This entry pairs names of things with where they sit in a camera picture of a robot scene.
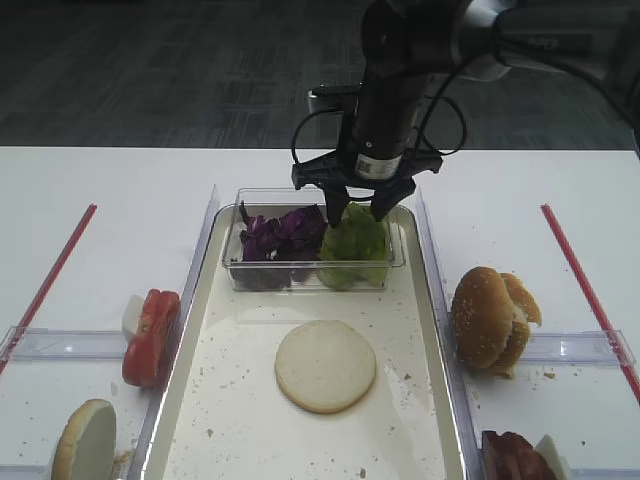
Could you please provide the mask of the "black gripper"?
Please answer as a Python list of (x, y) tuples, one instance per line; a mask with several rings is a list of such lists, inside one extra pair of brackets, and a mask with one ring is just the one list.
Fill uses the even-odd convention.
[(358, 84), (353, 111), (309, 112), (311, 116), (341, 116), (335, 149), (312, 160), (296, 161), (292, 167), (295, 188), (314, 185), (324, 190), (331, 226), (340, 224), (350, 203), (345, 187), (374, 191), (370, 210), (381, 221), (406, 195), (404, 181), (424, 171), (440, 170), (440, 154), (409, 142), (428, 80), (427, 75), (381, 78), (367, 74)]

